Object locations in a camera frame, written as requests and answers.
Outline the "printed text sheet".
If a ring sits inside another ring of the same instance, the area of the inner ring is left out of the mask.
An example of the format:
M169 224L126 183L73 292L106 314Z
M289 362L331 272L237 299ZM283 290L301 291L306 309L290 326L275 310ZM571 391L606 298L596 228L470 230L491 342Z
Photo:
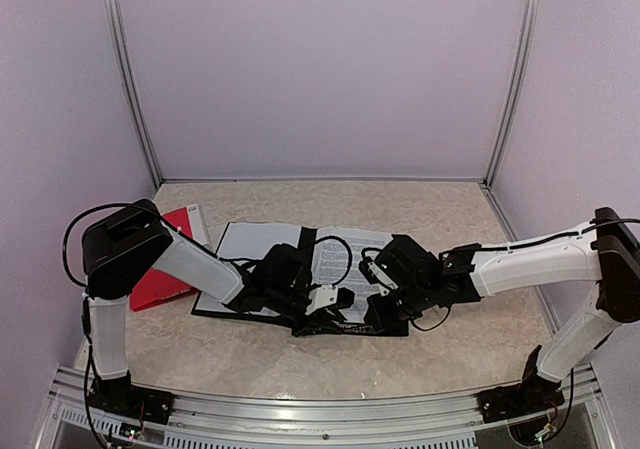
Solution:
M355 295L353 304L342 309L341 313L347 323L363 324L368 309L367 298L380 293L380 286L370 284L359 271L362 260L361 251L364 248L382 249L392 236L389 232L378 232L363 229L341 228L336 226L322 227L316 236L322 239L335 236L342 239L351 249L352 261L348 265L349 256L344 245L334 239L318 243L313 251L312 279L315 283L336 283L338 287L346 288Z

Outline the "aluminium front rail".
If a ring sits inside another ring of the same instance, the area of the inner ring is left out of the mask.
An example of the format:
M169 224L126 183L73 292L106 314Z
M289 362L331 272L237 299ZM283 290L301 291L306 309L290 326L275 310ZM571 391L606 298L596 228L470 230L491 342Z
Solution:
M31 447L93 447L100 432L122 448L515 448L514 430L541 416L488 421L477 389L345 400L175 389L167 420L145 422L141 437L126 440L123 428L135 421L102 410L88 418L83 382L80 370L57 370Z

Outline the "aluminium frame post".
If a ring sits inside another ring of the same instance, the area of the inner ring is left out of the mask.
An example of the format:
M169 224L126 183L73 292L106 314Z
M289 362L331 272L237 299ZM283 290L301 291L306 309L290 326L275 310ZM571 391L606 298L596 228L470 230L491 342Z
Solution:
M142 110L133 65L128 50L126 31L120 0L104 0L115 59L120 74L127 107L133 123L146 170L152 186L158 190L164 179Z
M536 19L540 0L524 0L515 58L509 79L507 95L501 113L498 132L491 150L488 166L483 178L487 191L495 185L511 135L519 99L524 85L531 45L534 40Z

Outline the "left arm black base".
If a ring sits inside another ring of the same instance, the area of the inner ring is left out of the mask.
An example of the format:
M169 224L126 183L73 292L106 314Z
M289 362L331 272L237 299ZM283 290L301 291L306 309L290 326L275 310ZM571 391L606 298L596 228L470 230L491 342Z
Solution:
M88 394L90 408L160 425L168 424L174 400L171 392L134 385L130 373L109 380L97 376Z

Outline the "left aluminium frame post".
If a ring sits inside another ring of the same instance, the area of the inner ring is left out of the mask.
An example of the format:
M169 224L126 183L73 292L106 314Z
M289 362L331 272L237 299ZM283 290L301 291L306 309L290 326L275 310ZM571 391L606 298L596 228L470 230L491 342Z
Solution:
M133 123L146 170L152 186L158 190L164 179L142 110L133 65L128 50L126 31L120 0L104 0L115 59L120 74L127 107Z

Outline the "black folder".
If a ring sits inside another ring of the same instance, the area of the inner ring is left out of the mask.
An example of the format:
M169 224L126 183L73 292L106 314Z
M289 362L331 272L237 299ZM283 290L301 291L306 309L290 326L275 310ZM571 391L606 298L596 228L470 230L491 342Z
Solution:
M380 331L364 322L367 298L386 289L359 272L361 250L390 241L390 233L336 226L230 222L216 252L244 270L249 296L238 311L200 293L191 314L280 326L294 337L406 337L407 322Z

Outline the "right aluminium frame post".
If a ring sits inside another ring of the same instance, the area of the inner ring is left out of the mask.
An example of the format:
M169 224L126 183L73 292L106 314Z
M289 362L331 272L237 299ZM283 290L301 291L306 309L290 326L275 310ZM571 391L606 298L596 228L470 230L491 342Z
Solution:
M498 132L491 150L488 166L483 178L487 191L495 185L511 135L519 99L524 85L531 45L534 40L536 19L540 0L524 0L515 58L509 79L507 95L501 113Z

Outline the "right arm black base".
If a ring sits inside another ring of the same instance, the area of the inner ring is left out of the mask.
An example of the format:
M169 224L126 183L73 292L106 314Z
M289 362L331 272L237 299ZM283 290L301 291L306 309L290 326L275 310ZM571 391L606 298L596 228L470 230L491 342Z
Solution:
M542 346L529 355L521 381L506 386L483 390L476 394L484 423L522 417L565 402L560 382L552 382L538 374L536 366Z

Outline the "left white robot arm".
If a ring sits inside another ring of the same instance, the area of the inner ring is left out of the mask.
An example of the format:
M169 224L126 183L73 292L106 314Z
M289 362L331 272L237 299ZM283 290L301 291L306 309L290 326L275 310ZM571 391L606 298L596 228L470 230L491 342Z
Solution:
M110 205L111 215L82 236L85 313L91 368L103 381L102 399L121 414L140 403L129 376L126 314L160 304L191 289L232 312L274 312L294 335L340 333L343 310L354 302L344 276L314 281L316 241L277 243L259 259L214 253L202 212L189 205L161 214L148 199Z

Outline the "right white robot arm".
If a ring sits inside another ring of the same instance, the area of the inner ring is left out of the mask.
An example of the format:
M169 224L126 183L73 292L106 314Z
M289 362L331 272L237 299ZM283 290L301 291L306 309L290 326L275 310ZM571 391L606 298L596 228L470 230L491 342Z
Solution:
M639 320L639 221L602 207L559 232L500 244L471 243L439 254L408 235L365 249L359 270L380 292L367 300L365 322L384 332L426 310L477 303L511 291L582 287L584 299L550 340L534 350L511 402L535 411L617 328Z

